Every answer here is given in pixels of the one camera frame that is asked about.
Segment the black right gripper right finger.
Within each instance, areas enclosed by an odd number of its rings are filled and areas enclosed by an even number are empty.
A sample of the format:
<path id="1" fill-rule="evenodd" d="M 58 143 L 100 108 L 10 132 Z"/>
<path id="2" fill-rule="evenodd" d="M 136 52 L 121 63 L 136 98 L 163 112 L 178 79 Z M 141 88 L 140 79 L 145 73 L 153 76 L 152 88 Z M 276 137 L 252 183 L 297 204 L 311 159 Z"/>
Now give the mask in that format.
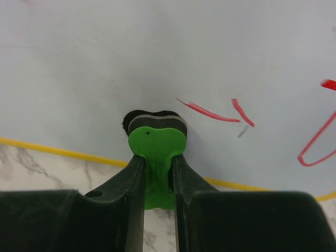
<path id="1" fill-rule="evenodd" d="M 223 192 L 172 160 L 177 251 L 335 251 L 322 208 L 303 192 Z"/>

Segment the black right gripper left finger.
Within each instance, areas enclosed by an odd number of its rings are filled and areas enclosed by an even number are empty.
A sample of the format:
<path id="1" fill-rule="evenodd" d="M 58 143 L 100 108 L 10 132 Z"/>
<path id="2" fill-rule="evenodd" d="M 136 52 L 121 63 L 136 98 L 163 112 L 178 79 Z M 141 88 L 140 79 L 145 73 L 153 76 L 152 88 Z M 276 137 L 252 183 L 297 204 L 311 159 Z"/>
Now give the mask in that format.
<path id="1" fill-rule="evenodd" d="M 1 251 L 142 251 L 145 160 L 85 195 L 1 192 Z"/>

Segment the green whiteboard eraser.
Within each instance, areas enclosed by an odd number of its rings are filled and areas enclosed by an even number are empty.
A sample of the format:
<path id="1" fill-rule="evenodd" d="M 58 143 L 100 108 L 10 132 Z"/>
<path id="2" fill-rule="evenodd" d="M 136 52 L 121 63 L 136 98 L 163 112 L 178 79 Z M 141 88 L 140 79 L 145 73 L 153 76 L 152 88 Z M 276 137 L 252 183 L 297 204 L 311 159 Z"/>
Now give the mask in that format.
<path id="1" fill-rule="evenodd" d="M 132 153 L 145 159 L 145 209 L 173 210 L 171 165 L 186 149 L 186 122 L 173 111 L 133 110 L 126 114 L 122 126 Z"/>

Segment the yellow framed whiteboard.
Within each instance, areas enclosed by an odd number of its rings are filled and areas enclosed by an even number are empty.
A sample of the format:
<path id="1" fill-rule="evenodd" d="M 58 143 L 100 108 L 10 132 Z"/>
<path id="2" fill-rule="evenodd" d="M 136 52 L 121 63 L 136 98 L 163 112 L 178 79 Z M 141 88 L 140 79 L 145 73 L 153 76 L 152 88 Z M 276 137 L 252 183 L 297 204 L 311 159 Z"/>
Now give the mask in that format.
<path id="1" fill-rule="evenodd" d="M 1 1 L 1 137 L 131 157 L 178 113 L 199 174 L 335 197 L 335 1 Z"/>

